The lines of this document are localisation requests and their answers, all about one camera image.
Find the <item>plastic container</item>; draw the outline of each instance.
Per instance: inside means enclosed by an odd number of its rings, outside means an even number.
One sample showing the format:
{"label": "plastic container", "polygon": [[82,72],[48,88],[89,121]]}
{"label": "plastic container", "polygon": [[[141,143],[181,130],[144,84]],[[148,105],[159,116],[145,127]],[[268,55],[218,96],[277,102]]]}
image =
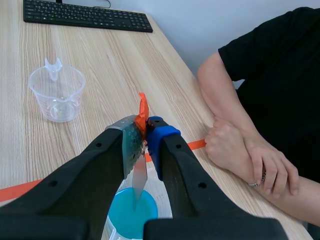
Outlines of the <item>plastic container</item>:
{"label": "plastic container", "polygon": [[36,69],[28,79],[43,116],[53,122],[74,119],[81,110],[81,97],[85,77],[77,69],[62,65],[59,58],[51,65]]}
{"label": "plastic container", "polygon": [[[155,200],[156,207],[157,207],[157,217],[172,218],[170,202],[169,202],[167,190],[164,183],[158,179],[158,175],[155,168],[148,169],[147,175],[148,175],[148,179],[146,181],[144,190],[148,192]],[[121,183],[117,193],[132,187],[132,176],[133,176],[133,171],[131,171],[128,177]],[[108,233],[109,240],[141,239],[141,238],[126,238],[120,235],[117,232],[117,229],[114,227],[113,223],[111,222],[109,215],[107,216],[105,225],[106,225],[106,230]]]}

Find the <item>cable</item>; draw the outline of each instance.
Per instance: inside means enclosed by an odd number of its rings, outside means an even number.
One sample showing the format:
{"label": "cable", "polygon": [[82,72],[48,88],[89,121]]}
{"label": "cable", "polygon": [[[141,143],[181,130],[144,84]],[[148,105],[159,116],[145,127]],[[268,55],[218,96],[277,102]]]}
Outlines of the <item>cable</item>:
{"label": "cable", "polygon": [[111,2],[109,0],[106,0],[109,3],[108,7],[105,6],[94,6],[94,8],[98,8],[98,9],[109,9],[111,8]]}

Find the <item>keyboard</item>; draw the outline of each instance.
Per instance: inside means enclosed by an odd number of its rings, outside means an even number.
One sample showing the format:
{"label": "keyboard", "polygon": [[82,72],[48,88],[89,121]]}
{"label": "keyboard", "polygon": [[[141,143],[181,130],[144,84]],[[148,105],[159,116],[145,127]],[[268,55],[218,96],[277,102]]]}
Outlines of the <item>keyboard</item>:
{"label": "keyboard", "polygon": [[40,0],[23,0],[23,20],[37,24],[153,32],[143,13]]}

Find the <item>plastic measuring cup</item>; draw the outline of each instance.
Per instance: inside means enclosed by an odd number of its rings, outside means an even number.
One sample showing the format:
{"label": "plastic measuring cup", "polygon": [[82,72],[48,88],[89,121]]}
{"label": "plastic measuring cup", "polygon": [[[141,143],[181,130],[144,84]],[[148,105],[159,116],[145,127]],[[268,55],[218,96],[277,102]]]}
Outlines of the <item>plastic measuring cup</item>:
{"label": "plastic measuring cup", "polygon": [[[154,202],[156,204],[158,218],[172,218],[172,212],[171,212],[171,207],[170,207],[170,202],[169,202],[167,190],[166,190],[164,183],[158,179],[156,169],[155,168],[148,169],[147,175],[148,175],[148,179],[147,179],[145,187],[144,187],[144,191],[146,191],[146,192],[142,192],[140,198],[143,198],[143,194],[145,194],[145,199],[147,199],[147,200],[148,200],[148,198],[152,197],[152,199],[154,200]],[[128,175],[128,177],[121,183],[121,185],[117,191],[117,194],[121,193],[122,191],[126,191],[126,190],[128,190],[128,188],[132,187],[132,176],[133,176],[133,171],[131,171],[131,173]],[[123,222],[128,224],[128,219],[125,219]],[[107,216],[105,225],[106,225],[106,230],[107,230],[109,240],[131,240],[131,239],[132,240],[140,240],[140,239],[142,239],[142,238],[127,238],[127,237],[122,236],[120,234],[120,232],[118,232],[118,230],[114,226],[114,224],[112,223],[112,219],[110,218],[109,215]]]}
{"label": "plastic measuring cup", "polygon": [[77,69],[62,65],[59,58],[55,64],[36,69],[28,79],[43,116],[53,122],[67,122],[74,119],[81,110],[81,97],[85,77]]}

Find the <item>sleeve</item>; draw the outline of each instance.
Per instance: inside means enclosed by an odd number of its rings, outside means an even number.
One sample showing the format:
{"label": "sleeve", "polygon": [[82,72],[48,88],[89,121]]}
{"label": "sleeve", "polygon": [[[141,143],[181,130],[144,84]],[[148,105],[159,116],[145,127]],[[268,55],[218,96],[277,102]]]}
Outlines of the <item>sleeve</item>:
{"label": "sleeve", "polygon": [[279,56],[289,42],[301,34],[304,13],[312,8],[301,7],[266,21],[253,31],[221,47],[218,52],[232,81],[254,78]]}

